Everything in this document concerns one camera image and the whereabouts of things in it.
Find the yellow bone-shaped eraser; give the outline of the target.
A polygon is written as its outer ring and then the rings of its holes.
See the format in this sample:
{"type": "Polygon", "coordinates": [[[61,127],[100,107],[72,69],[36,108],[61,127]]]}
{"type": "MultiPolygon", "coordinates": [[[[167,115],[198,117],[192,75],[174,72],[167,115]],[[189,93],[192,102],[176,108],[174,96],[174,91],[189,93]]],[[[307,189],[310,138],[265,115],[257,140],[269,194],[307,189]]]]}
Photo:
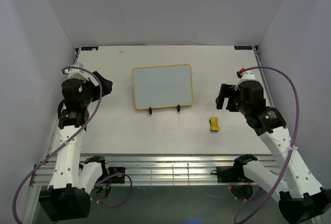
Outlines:
{"type": "Polygon", "coordinates": [[[218,125],[218,118],[217,117],[210,117],[209,118],[210,123],[210,131],[211,132],[218,132],[219,131],[219,125],[218,125]]]}

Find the yellow-framed whiteboard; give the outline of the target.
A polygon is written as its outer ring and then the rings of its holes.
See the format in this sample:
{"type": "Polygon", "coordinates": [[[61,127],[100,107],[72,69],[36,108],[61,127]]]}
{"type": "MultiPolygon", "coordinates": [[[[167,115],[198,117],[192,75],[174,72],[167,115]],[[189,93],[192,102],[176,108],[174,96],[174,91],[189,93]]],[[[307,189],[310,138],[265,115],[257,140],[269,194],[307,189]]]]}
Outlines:
{"type": "Polygon", "coordinates": [[[189,64],[134,68],[132,85],[136,110],[180,109],[193,104],[189,64]]]}

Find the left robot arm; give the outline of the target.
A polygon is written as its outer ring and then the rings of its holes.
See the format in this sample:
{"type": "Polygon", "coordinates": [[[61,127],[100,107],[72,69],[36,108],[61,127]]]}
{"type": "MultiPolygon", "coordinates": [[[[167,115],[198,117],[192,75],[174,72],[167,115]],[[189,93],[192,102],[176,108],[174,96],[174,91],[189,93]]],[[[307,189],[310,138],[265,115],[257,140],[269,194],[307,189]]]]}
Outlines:
{"type": "Polygon", "coordinates": [[[81,148],[91,102],[112,91],[112,81],[93,71],[91,77],[81,69],[68,69],[62,84],[63,101],[58,109],[59,151],[52,178],[46,190],[39,194],[39,203],[53,222],[86,218],[90,213],[90,193],[95,183],[110,176],[107,163],[101,156],[80,163],[81,148]]]}

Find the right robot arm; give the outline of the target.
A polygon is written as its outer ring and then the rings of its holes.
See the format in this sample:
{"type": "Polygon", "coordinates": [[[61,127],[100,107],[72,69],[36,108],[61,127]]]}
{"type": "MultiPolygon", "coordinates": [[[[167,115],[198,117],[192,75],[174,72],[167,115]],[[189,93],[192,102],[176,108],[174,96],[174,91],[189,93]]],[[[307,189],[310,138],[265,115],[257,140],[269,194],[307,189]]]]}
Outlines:
{"type": "Polygon", "coordinates": [[[233,173],[237,180],[257,183],[278,204],[288,223],[301,223],[330,209],[330,190],[312,175],[297,148],[291,146],[287,124],[276,108],[267,106],[264,89],[256,80],[238,85],[222,84],[216,108],[240,112],[273,155],[281,172],[275,175],[252,154],[235,159],[233,173]]]}

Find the blue label left corner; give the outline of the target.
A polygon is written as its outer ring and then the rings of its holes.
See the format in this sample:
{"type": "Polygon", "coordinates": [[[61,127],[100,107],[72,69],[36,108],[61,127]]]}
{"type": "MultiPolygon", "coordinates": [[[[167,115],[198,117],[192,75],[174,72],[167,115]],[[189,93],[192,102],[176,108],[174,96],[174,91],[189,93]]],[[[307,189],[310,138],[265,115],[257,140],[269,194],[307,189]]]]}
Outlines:
{"type": "Polygon", "coordinates": [[[81,51],[98,51],[99,47],[81,47],[81,51]]]}

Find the blue label corner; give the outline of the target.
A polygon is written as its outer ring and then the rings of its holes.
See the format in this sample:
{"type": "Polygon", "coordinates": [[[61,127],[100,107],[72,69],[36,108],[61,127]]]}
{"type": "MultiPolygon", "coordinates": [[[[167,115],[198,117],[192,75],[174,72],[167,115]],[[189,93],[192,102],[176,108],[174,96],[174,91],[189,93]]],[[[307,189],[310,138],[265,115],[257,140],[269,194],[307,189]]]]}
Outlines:
{"type": "Polygon", "coordinates": [[[81,47],[81,51],[98,51],[99,47],[81,47]]]}
{"type": "Polygon", "coordinates": [[[234,46],[235,50],[253,50],[252,46],[234,46]]]}

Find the blue label right corner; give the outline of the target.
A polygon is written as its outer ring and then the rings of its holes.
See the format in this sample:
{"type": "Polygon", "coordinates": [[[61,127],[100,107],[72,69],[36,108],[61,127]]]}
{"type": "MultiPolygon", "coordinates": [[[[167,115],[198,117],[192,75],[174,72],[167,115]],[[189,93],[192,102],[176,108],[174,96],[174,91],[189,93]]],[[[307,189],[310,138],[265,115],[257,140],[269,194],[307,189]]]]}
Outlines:
{"type": "Polygon", "coordinates": [[[234,46],[235,50],[253,50],[252,46],[234,46]]]}

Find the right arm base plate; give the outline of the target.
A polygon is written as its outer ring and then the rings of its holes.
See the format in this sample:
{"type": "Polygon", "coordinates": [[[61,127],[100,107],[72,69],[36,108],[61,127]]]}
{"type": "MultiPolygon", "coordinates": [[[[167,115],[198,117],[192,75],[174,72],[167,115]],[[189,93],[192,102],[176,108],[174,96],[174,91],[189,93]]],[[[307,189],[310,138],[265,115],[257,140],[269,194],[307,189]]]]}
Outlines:
{"type": "Polygon", "coordinates": [[[216,176],[218,183],[243,183],[248,181],[246,177],[240,177],[233,167],[218,166],[210,174],[216,176]]]}

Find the aluminium table frame rail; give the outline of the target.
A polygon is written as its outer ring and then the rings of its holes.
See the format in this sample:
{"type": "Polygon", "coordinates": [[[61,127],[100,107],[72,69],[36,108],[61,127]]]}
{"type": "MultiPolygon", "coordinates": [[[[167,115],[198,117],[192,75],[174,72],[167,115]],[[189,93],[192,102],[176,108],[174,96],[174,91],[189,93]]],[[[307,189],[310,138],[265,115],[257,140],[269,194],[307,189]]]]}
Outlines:
{"type": "MultiPolygon", "coordinates": [[[[75,63],[83,64],[91,77],[98,71],[113,82],[112,92],[91,102],[92,115],[81,148],[80,163],[94,156],[105,159],[109,176],[95,187],[126,177],[126,185],[213,185],[210,172],[218,166],[233,167],[236,158],[252,154],[275,175],[281,172],[267,146],[248,126],[240,112],[216,109],[222,84],[236,85],[237,72],[252,71],[264,89],[269,107],[275,108],[263,79],[257,48],[235,50],[234,46],[98,46],[98,51],[81,51],[75,63]],[[192,68],[193,104],[181,111],[154,112],[134,107],[134,68],[189,64],[192,68]],[[219,131],[210,131],[210,117],[218,118],[219,131]]],[[[58,122],[53,146],[32,171],[31,186],[47,189],[59,151],[58,122]]]]}

